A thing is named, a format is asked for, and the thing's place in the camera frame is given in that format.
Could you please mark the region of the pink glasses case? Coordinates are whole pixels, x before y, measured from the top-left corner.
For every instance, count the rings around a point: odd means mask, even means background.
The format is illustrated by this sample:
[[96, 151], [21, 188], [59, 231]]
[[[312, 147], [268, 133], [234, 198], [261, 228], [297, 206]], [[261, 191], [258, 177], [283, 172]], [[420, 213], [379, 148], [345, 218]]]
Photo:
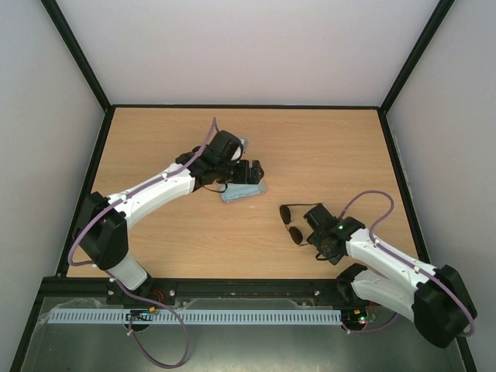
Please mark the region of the pink glasses case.
[[232, 181], [217, 181], [219, 186], [220, 198], [224, 203], [241, 201], [246, 198], [252, 198], [262, 195], [267, 191], [265, 180], [262, 178], [257, 184], [252, 181], [243, 179]]

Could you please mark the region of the black gold sunglasses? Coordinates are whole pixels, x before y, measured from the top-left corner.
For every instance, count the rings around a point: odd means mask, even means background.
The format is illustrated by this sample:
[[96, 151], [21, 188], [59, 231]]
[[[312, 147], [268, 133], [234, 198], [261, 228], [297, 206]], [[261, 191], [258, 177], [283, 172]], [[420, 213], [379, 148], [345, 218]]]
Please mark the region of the black gold sunglasses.
[[[293, 219], [292, 219], [292, 214], [291, 214], [291, 208], [292, 207], [311, 207], [311, 209], [304, 215], [303, 219], [306, 221], [308, 226], [312, 229], [312, 233], [308, 236], [306, 239], [306, 242], [304, 243], [304, 236], [303, 232], [294, 225]], [[319, 227], [319, 223], [314, 216], [313, 209], [322, 207], [322, 203], [311, 203], [311, 204], [305, 204], [305, 203], [294, 203], [294, 204], [284, 204], [279, 207], [279, 213], [282, 222], [285, 225], [286, 230], [291, 236], [291, 239], [294, 244], [297, 246], [308, 246], [308, 245], [315, 245], [317, 242], [318, 236], [315, 234], [315, 229]]]

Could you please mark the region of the light blue cleaning cloth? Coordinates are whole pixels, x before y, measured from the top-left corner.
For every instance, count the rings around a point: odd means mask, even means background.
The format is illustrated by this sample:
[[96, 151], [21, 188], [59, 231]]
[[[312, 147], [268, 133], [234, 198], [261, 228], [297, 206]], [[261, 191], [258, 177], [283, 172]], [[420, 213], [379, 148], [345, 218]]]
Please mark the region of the light blue cleaning cloth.
[[225, 203], [230, 203], [261, 195], [266, 190], [267, 188], [263, 182], [259, 184], [228, 184], [227, 189], [221, 194], [221, 199]]

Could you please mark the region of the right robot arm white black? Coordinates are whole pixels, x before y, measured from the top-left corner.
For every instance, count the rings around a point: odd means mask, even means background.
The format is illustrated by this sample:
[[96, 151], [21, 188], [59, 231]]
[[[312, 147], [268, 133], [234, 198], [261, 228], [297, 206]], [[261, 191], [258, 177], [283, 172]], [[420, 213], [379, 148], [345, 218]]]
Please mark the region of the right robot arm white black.
[[372, 301], [411, 321], [433, 346], [446, 348], [477, 317], [461, 275], [416, 260], [394, 248], [352, 217], [335, 217], [323, 205], [304, 216], [312, 229], [308, 242], [336, 265], [344, 257], [355, 263], [337, 278], [339, 297], [353, 304]]

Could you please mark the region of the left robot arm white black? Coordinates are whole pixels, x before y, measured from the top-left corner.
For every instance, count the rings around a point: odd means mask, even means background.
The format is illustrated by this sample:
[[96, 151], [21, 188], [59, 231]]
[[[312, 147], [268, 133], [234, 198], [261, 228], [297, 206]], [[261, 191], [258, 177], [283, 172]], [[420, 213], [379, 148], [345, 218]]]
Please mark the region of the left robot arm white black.
[[74, 252], [82, 249], [87, 265], [106, 272], [124, 293], [142, 301], [152, 291], [153, 279], [129, 251], [131, 228], [168, 202], [214, 183], [222, 185], [223, 193], [258, 186], [264, 169], [258, 160], [243, 159], [245, 148], [244, 139], [212, 126], [200, 146], [150, 179], [108, 196], [91, 193], [77, 217], [68, 264], [81, 265]]

